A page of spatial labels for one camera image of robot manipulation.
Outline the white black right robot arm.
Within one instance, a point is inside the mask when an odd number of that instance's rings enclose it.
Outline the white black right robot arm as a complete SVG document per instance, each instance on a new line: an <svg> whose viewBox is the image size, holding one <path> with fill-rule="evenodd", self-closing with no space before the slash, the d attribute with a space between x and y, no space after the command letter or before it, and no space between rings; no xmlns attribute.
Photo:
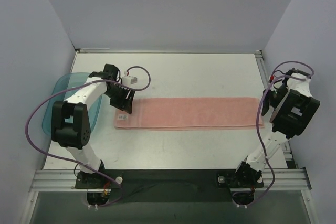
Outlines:
<svg viewBox="0 0 336 224"><path fill-rule="evenodd" d="M262 183L262 173L271 168L270 159L281 145L295 136L301 135L320 106L310 92L311 74L292 68L280 77L281 86L264 91L262 105L257 116L264 116L270 108L271 131L265 138L257 135L260 146L249 154L233 173L236 187L258 187Z"/></svg>

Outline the pink terry towel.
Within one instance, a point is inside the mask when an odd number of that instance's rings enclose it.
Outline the pink terry towel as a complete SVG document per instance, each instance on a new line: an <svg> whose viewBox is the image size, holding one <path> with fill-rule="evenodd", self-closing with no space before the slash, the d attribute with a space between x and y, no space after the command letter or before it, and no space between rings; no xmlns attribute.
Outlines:
<svg viewBox="0 0 336 224"><path fill-rule="evenodd" d="M134 100L132 113L117 110L118 130L231 130L264 126L257 119L257 98L144 98Z"/></svg>

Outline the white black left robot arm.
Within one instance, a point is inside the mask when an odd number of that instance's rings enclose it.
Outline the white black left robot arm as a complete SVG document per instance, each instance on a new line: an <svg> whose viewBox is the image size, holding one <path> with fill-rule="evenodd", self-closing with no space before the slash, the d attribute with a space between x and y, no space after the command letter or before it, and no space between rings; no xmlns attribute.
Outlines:
<svg viewBox="0 0 336 224"><path fill-rule="evenodd" d="M94 188L102 187L108 178L103 161L89 144L90 108L97 99L106 95L112 107L127 115L132 113L135 91L130 86L136 83L136 78L131 77L128 70L121 78L118 73L115 65L106 64L103 71L89 74L74 94L52 105L51 139L71 153L79 163L80 175Z"/></svg>

